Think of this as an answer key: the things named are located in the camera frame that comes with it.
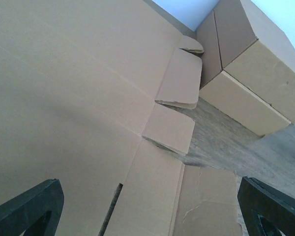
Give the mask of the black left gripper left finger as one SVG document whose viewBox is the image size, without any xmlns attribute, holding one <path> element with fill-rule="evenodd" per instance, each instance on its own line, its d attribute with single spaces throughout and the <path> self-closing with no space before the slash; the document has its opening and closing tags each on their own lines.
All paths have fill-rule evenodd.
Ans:
<svg viewBox="0 0 295 236">
<path fill-rule="evenodd" d="M 0 205 L 0 236 L 54 236 L 64 205 L 59 179 L 47 179 Z"/>
</svg>

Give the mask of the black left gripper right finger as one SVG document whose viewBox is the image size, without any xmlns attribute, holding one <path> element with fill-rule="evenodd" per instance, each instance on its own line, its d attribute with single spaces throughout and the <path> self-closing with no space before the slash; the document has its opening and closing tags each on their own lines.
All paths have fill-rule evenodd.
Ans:
<svg viewBox="0 0 295 236">
<path fill-rule="evenodd" d="M 250 236 L 295 236 L 295 199 L 253 177 L 243 177 L 238 203 Z"/>
</svg>

